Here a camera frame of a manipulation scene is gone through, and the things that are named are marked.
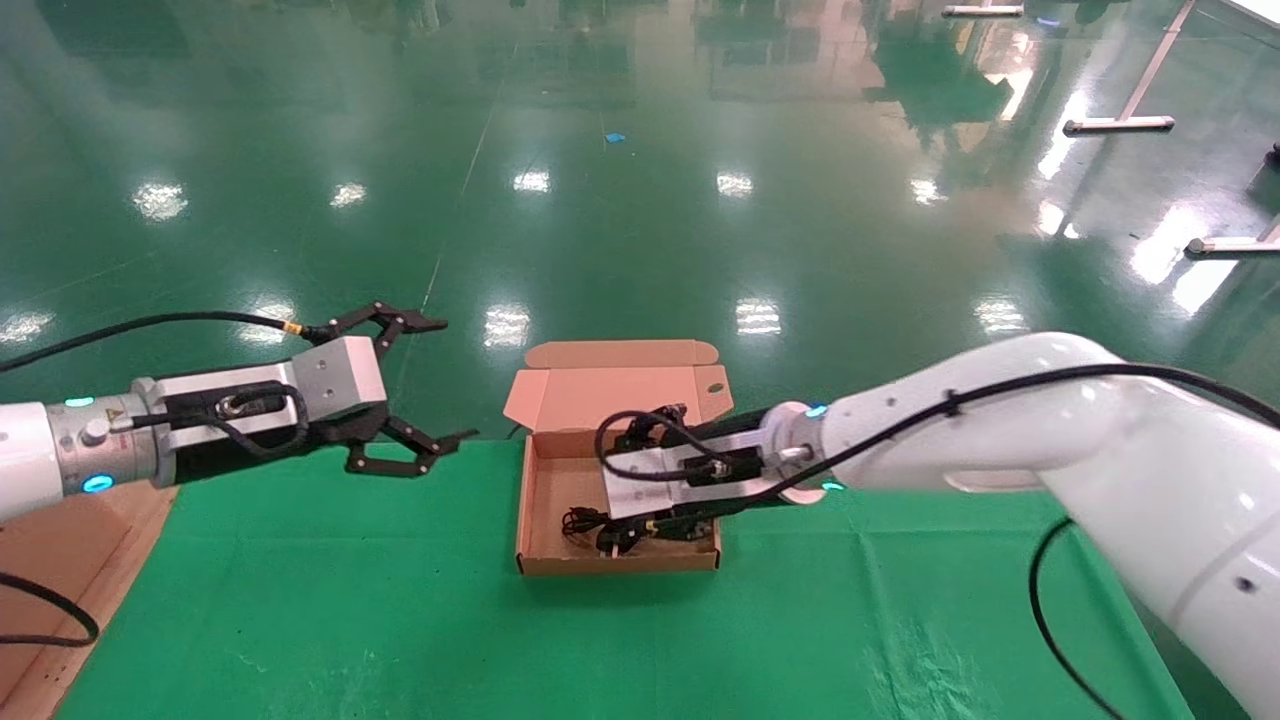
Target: open cardboard box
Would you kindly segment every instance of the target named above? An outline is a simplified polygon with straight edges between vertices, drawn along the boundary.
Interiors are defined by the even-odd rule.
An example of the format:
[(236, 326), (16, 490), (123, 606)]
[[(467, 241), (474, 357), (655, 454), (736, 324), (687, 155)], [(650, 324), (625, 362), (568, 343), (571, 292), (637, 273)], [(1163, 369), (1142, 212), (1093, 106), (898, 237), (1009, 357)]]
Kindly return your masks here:
[[(732, 410), (719, 352), (694, 340), (548, 342), (525, 355), (504, 414), (531, 430), (525, 439), (516, 564), (525, 575), (671, 573), (719, 568), (721, 536), (640, 541), (626, 555), (602, 556), (594, 534), (564, 537), (561, 519), (580, 505), (608, 510), (595, 429), (618, 410), (689, 407), (685, 421), (707, 423)], [(611, 428), (609, 442), (626, 429)]]

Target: black cable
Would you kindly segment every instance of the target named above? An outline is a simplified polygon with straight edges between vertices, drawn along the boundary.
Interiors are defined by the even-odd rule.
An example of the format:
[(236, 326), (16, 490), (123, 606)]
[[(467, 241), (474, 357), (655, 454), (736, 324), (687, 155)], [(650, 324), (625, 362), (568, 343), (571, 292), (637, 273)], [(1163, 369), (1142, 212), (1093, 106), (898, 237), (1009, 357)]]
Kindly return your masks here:
[(54, 607), (70, 615), (72, 619), (79, 623), (86, 632), (86, 637), (83, 638), (63, 638), (58, 635), (0, 635), (0, 644), (52, 644), (58, 647), (84, 647), (97, 639), (99, 628), (93, 616), (86, 612), (79, 605), (76, 605), (76, 601), (61, 594), (60, 592), (46, 588), (37, 582), (19, 578), (18, 575), (10, 575), (9, 573), (0, 573), (0, 585), (27, 593), (35, 598), (47, 602), (49, 605), (52, 605)]
[[(1110, 377), (1110, 375), (1130, 375), (1130, 377), (1137, 375), (1146, 378), (1156, 378), (1194, 387), (1204, 392), (1208, 392), (1210, 395), (1215, 395), (1222, 400), (1233, 402), (1234, 405), (1256, 415), (1260, 420), (1267, 423), (1268, 425), (1280, 428), (1280, 410), (1271, 407), (1266, 402), (1262, 402), (1261, 400), (1253, 397), (1252, 395), (1248, 395), (1247, 392), (1225, 386), (1217, 380), (1206, 378), (1204, 375), (1199, 375), (1197, 373), (1181, 370), (1178, 368), (1169, 368), (1165, 365), (1147, 365), (1147, 364), (1129, 364), (1129, 363), (1103, 363), (1094, 365), (1078, 365), (1075, 368), (1061, 368), (1057, 370), (1047, 370), (1043, 373), (1034, 373), (1030, 375), (1023, 375), (1009, 380), (1001, 380), (966, 392), (946, 391), (943, 393), (946, 400), (931, 405), (924, 410), (920, 410), (919, 413), (909, 415), (899, 420), (897, 423), (893, 423), (888, 428), (884, 428), (883, 430), (870, 436), (869, 438), (859, 442), (858, 445), (854, 445), (852, 447), (845, 448), (841, 452), (832, 455), (831, 457), (828, 457), (822, 462), (810, 465), (809, 468), (800, 470), (795, 475), (791, 475), (787, 479), (782, 480), (781, 483), (772, 486), (769, 489), (740, 498), (736, 503), (732, 503), (721, 510), (710, 510), (704, 512), (680, 515), (666, 520), (657, 520), (654, 524), (660, 527), (668, 527), (684, 523), (699, 523), (703, 520), (710, 520), (713, 518), (723, 518), (726, 515), (736, 515), (759, 502), (776, 497), (782, 491), (792, 488), (812, 478), (829, 473), (832, 468), (835, 468), (836, 465), (846, 462), (850, 459), (861, 455), (863, 452), (867, 452), (868, 450), (876, 447), (877, 445), (884, 441), (893, 439), (899, 434), (910, 430), (916, 425), (920, 425), (928, 420), (932, 420), (933, 418), (959, 415), (961, 411), (961, 406), (969, 402), (977, 402), (979, 400), (986, 400), (988, 397), (993, 397), (997, 395), (1005, 395), (1020, 389), (1028, 389), (1033, 387), (1053, 384), (1065, 380)], [(598, 443), (603, 437), (604, 427), (605, 425), (602, 425), (602, 429), (596, 432)], [(653, 474), (652, 477), (640, 477), (632, 479), (659, 480), (660, 478), (658, 477), (658, 474)]]
[(608, 512), (600, 512), (594, 507), (570, 507), (561, 518), (561, 533), (566, 536), (589, 533), (608, 521)]
[(719, 454), (705, 445), (687, 428), (680, 423), (667, 418), (666, 415), (659, 415), (658, 413), (648, 413), (644, 410), (622, 410), (621, 413), (614, 413), (600, 423), (600, 427), (595, 429), (595, 459), (600, 461), (611, 473), (620, 478), (627, 478), (631, 480), (654, 480), (654, 482), (667, 482), (667, 480), (689, 480), (692, 478), (701, 478), (707, 475), (707, 468), (686, 468), (682, 470), (663, 470), (660, 473), (639, 473), (635, 470), (622, 470), (616, 465), (609, 464), (609, 459), (604, 455), (604, 436), (609, 432), (609, 425), (617, 423), (618, 420), (626, 420), (627, 418), (644, 418), (653, 420), (668, 430), (685, 438), (685, 442), (694, 450), (703, 454), (704, 457), (712, 457), (724, 462), (726, 465), (732, 465), (733, 459), (728, 455)]
[(83, 347), (86, 345), (106, 340), (109, 337), (115, 337), (118, 334), (124, 334), (131, 331), (140, 328), (150, 328), (152, 325), (160, 325), (165, 323), (178, 323), (187, 320), (224, 320), (230, 323), (246, 323), (250, 325), (262, 325), (273, 328), (280, 332), (292, 333), (301, 336), (303, 340), (316, 340), (324, 332), (324, 328), (312, 328), (310, 325), (300, 325), (297, 323), (289, 323), (287, 320), (276, 320), (275, 318), (264, 318), (261, 315), (250, 315), (247, 313), (224, 313), (219, 310), (206, 311), (206, 313), (168, 313), (164, 315), (150, 315), (147, 318), (138, 318), (136, 320), (129, 320), (127, 323), (119, 323), (116, 325), (110, 325), (91, 333), (82, 334), (79, 337), (73, 337), (65, 340), (56, 345), (36, 350), (35, 352), (28, 352), (14, 357), (13, 360), (5, 360), (0, 363), (0, 373), (8, 373), (9, 370), (17, 370), (18, 368), (24, 368), (32, 363), (37, 363), (46, 357), (52, 357), (68, 350), (76, 350), (77, 347)]
[(1066, 655), (1062, 653), (1062, 648), (1057, 647), (1057, 641), (1053, 639), (1053, 633), (1050, 632), (1048, 623), (1044, 620), (1044, 609), (1041, 607), (1039, 574), (1041, 568), (1044, 564), (1044, 553), (1048, 551), (1050, 546), (1053, 544), (1053, 541), (1074, 524), (1075, 521), (1070, 518), (1059, 520), (1056, 525), (1050, 528), (1048, 532), (1041, 537), (1039, 543), (1036, 546), (1036, 555), (1032, 556), (1032, 568), (1030, 571), (1027, 573), (1027, 592), (1030, 597), (1032, 615), (1036, 616), (1036, 626), (1039, 628), (1041, 638), (1044, 641), (1048, 651), (1053, 653), (1053, 657), (1057, 659), (1057, 664), (1062, 666), (1062, 670), (1066, 670), (1066, 674), (1075, 680), (1075, 684), (1084, 691), (1084, 694), (1089, 696), (1089, 698), (1097, 703), (1097, 706), (1102, 708), (1108, 717), (1112, 720), (1124, 720), (1124, 715), (1120, 715), (1119, 710), (1103, 700), (1098, 691), (1093, 689), (1093, 685), (1091, 685), (1088, 680), (1080, 675), (1080, 671), (1071, 665), (1071, 661), (1066, 659)]
[(302, 392), (298, 391), (298, 388), (284, 383), (273, 383), (270, 386), (243, 389), (232, 395), (228, 404), (238, 406), (266, 397), (288, 397), (293, 401), (294, 414), (297, 415), (297, 421), (293, 424), (293, 437), (280, 445), (273, 445), (271, 447), (262, 447), (261, 445), (253, 442), (248, 438), (248, 436), (236, 429), (234, 425), (219, 418), (216, 414), (157, 413), (155, 415), (142, 415), (133, 419), (133, 428), (150, 428), (152, 425), (165, 425), (179, 420), (195, 421), (201, 425), (211, 425), (223, 430), (232, 442), (241, 446), (246, 452), (259, 460), (275, 460), (285, 457), (297, 452), (307, 443), (307, 433), (311, 429), (311, 418), (307, 414), (307, 401), (302, 397)]

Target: white metal stand base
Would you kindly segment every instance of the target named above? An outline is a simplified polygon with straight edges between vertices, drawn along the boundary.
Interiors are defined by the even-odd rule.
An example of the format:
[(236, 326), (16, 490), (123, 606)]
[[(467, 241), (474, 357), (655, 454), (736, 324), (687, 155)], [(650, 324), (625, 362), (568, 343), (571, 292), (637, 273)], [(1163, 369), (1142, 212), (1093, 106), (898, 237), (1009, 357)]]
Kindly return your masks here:
[(1187, 252), (1196, 259), (1215, 254), (1280, 252), (1280, 215), (1258, 237), (1196, 238), (1187, 245)]
[(1169, 115), (1142, 115), (1134, 117), (1133, 111), (1138, 109), (1138, 102), (1142, 102), (1142, 96), (1147, 94), (1147, 87), (1151, 86), (1151, 81), (1156, 78), (1156, 73), (1160, 72), (1160, 65), (1165, 63), (1165, 56), (1169, 55), (1169, 49), (1174, 46), (1174, 41), (1178, 40), (1178, 33), (1183, 31), (1183, 22), (1187, 15), (1192, 13), (1192, 8), (1196, 6), (1196, 0), (1187, 0), (1183, 4), (1183, 9), (1178, 10), (1178, 17), (1165, 31), (1165, 37), (1161, 38), (1160, 45), (1156, 47), (1156, 54), (1151, 56), (1151, 63), (1147, 64), (1147, 70), (1142, 73), (1142, 79), (1138, 81), (1138, 86), (1133, 88), (1133, 94), (1129, 100), (1124, 104), (1124, 110), (1115, 118), (1085, 118), (1083, 120), (1068, 120), (1062, 126), (1062, 133), (1069, 136), (1076, 135), (1105, 135), (1110, 132), (1169, 132), (1174, 129), (1174, 118)]
[(1020, 18), (1021, 5), (993, 5), (995, 0), (982, 0), (979, 5), (947, 5), (943, 18)]

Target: green epoxy floor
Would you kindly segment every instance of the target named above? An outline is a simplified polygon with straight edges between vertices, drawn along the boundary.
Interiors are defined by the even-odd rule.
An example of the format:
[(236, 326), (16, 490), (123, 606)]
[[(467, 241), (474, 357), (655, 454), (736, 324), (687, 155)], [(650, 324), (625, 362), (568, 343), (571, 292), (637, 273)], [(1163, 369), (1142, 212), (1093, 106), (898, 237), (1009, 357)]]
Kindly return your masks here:
[[(1119, 111), (1179, 0), (18, 0), (0, 8), (0, 355), (136, 315), (448, 318), (399, 414), (498, 437), (524, 350), (694, 337), (740, 409), (823, 400), (1012, 333), (1280, 401), (1277, 38), (1216, 0)], [(626, 135), (607, 143), (604, 133)], [(275, 359), (174, 328), (0, 378), (6, 401)]]

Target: metal rod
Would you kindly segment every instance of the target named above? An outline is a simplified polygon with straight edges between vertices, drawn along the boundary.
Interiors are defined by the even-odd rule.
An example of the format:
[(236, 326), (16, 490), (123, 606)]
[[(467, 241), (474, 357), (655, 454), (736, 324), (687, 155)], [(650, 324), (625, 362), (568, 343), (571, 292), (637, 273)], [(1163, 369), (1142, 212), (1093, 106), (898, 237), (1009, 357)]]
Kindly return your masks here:
[(1192, 8), (1196, 6), (1196, 0), (1187, 0), (1183, 4), (1183, 9), (1178, 12), (1178, 17), (1174, 18), (1172, 24), (1165, 31), (1165, 37), (1161, 38), (1160, 45), (1156, 47), (1156, 54), (1151, 56), (1151, 63), (1147, 64), (1147, 72), (1142, 73), (1142, 79), (1138, 81), (1138, 87), (1133, 88), (1133, 95), (1129, 96), (1129, 101), (1124, 104), (1124, 110), (1120, 110), (1120, 115), (1116, 120), (1125, 122), (1133, 117), (1134, 110), (1138, 109), (1138, 102), (1142, 102), (1142, 96), (1147, 94), (1147, 87), (1151, 81), (1156, 79), (1156, 73), (1160, 72), (1160, 65), (1165, 63), (1165, 56), (1169, 55), (1169, 49), (1174, 46), (1174, 41), (1178, 40), (1178, 33), (1183, 31), (1183, 22), (1187, 15), (1192, 13)]
[(1020, 18), (1023, 5), (992, 5), (984, 0), (982, 5), (947, 5), (942, 8), (943, 18)]
[(1280, 252), (1280, 215), (1271, 220), (1271, 227), (1258, 237), (1211, 237), (1196, 238), (1187, 245), (1187, 252), (1204, 258), (1217, 252)]

